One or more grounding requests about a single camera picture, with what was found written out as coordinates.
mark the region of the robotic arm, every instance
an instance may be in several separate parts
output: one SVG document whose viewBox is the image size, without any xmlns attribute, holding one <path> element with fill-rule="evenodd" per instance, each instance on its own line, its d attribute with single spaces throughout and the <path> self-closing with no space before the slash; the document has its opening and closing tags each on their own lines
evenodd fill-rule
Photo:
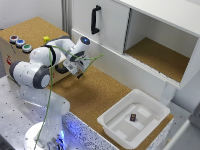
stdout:
<svg viewBox="0 0 200 150">
<path fill-rule="evenodd" d="M 49 67 L 51 64 L 52 66 L 58 64 L 62 52 L 67 58 L 63 65 L 73 75 L 80 77 L 79 71 L 83 72 L 90 63 L 90 60 L 80 59 L 88 58 L 89 45 L 90 41 L 86 37 L 81 37 L 75 45 L 67 36 L 64 36 L 34 49 L 30 53 L 29 63 L 13 62 L 9 71 L 11 77 L 20 85 L 20 96 L 32 104 L 47 106 L 50 91 L 45 88 L 50 82 Z M 50 99 L 49 112 L 36 150 L 66 150 L 67 141 L 63 135 L 62 115 L 69 111 L 70 104 L 54 92 Z M 33 150 L 35 139 L 25 145 L 25 149 Z"/>
</svg>

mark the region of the cork surface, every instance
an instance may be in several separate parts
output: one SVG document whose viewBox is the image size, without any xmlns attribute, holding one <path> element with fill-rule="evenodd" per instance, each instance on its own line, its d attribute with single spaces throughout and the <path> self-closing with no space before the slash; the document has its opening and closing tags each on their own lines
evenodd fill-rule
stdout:
<svg viewBox="0 0 200 150">
<path fill-rule="evenodd" d="M 181 82 L 190 60 L 188 57 L 154 42 L 149 38 L 144 38 L 125 51 L 125 53 L 178 82 Z"/>
<path fill-rule="evenodd" d="M 53 85 L 53 91 L 70 102 L 71 112 L 120 150 L 124 149 L 105 134 L 97 118 L 131 89 L 91 66 L 80 79 L 69 75 L 60 80 Z M 168 115 L 136 150 L 146 149 L 172 119 L 173 115 Z"/>
<path fill-rule="evenodd" d="M 54 39 L 67 35 L 67 33 L 36 17 L 0 31 L 0 36 L 8 42 L 12 35 L 18 35 L 27 44 L 32 45 L 34 49 L 44 45 L 44 36 Z M 104 133 L 102 126 L 97 122 L 97 118 L 127 95 L 131 89 L 91 66 L 80 79 L 68 75 L 55 83 L 53 91 L 70 102 L 71 112 L 119 149 L 123 149 Z M 147 148 L 172 118 L 173 115 L 171 114 L 167 116 L 137 149 Z"/>
<path fill-rule="evenodd" d="M 12 35 L 17 35 L 19 39 L 25 40 L 26 44 L 30 44 L 35 49 L 44 45 L 45 36 L 55 39 L 68 34 L 42 18 L 36 17 L 0 31 L 0 36 L 7 42 L 10 42 Z"/>
</svg>

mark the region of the small dark object in bin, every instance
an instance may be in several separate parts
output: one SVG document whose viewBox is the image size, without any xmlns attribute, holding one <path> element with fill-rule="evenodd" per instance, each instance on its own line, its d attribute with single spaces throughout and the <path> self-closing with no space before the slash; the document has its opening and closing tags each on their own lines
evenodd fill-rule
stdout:
<svg viewBox="0 0 200 150">
<path fill-rule="evenodd" d="M 135 122 L 135 120 L 136 120 L 136 114 L 131 114 L 130 121 Z"/>
</svg>

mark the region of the brown box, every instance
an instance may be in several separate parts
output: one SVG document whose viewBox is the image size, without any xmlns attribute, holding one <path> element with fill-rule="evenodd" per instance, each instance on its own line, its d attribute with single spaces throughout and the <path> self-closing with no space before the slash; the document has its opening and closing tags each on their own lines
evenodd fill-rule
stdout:
<svg viewBox="0 0 200 150">
<path fill-rule="evenodd" d="M 62 35 L 68 35 L 66 32 L 46 22 L 45 20 L 36 17 L 28 21 L 19 23 L 0 31 L 0 51 L 5 67 L 6 74 L 9 74 L 9 68 L 12 62 L 20 60 L 29 62 L 29 54 L 23 53 L 21 49 L 16 48 L 16 45 L 10 44 L 10 36 L 17 35 L 20 39 L 25 40 L 26 44 L 30 44 L 33 49 L 43 46 L 43 37 L 48 36 L 50 39 L 58 38 Z M 65 58 L 61 59 L 58 66 L 62 67 Z M 53 67 L 53 83 L 61 80 L 70 73 L 60 74 Z"/>
</svg>

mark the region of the brown shelf floor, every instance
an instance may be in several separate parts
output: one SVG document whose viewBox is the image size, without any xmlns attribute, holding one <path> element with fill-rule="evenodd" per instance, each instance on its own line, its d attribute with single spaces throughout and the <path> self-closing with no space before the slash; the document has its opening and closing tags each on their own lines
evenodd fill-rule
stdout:
<svg viewBox="0 0 200 150">
<path fill-rule="evenodd" d="M 125 53 L 178 82 L 181 82 L 190 60 L 149 38 L 144 38 Z"/>
</svg>

